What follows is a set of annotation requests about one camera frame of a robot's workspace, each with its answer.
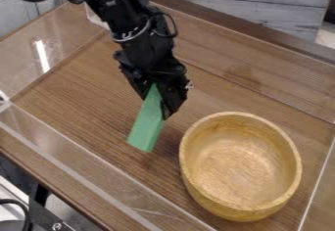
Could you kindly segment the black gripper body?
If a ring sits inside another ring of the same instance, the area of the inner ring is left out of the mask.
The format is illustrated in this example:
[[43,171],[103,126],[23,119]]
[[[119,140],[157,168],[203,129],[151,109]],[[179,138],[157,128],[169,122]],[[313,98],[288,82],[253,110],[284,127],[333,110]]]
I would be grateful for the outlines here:
[[169,56],[161,62],[154,63],[151,66],[143,67],[129,60],[123,51],[117,51],[114,53],[114,59],[119,62],[121,71],[125,74],[130,84],[134,79],[147,79],[153,82],[153,84],[159,84],[171,82],[177,78],[187,78],[186,66],[173,56]]

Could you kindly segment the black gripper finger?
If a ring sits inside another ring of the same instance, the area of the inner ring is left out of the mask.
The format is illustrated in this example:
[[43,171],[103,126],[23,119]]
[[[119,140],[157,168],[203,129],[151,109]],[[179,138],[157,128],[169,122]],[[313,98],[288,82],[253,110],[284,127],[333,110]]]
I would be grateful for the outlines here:
[[131,81],[131,86],[141,98],[146,99],[153,87],[153,82],[147,79],[134,79]]
[[162,110],[165,119],[169,119],[187,100],[189,90],[193,88],[191,80],[177,78],[171,82],[159,83],[158,89],[162,95]]

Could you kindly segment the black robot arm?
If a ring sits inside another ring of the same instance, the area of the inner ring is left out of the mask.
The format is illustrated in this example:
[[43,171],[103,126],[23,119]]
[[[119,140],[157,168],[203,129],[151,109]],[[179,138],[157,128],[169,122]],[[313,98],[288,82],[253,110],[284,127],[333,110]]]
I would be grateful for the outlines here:
[[187,68],[174,55],[178,28],[170,14],[150,0],[85,0],[121,49],[114,53],[121,70],[141,97],[153,87],[161,93],[163,117],[171,117],[187,100]]

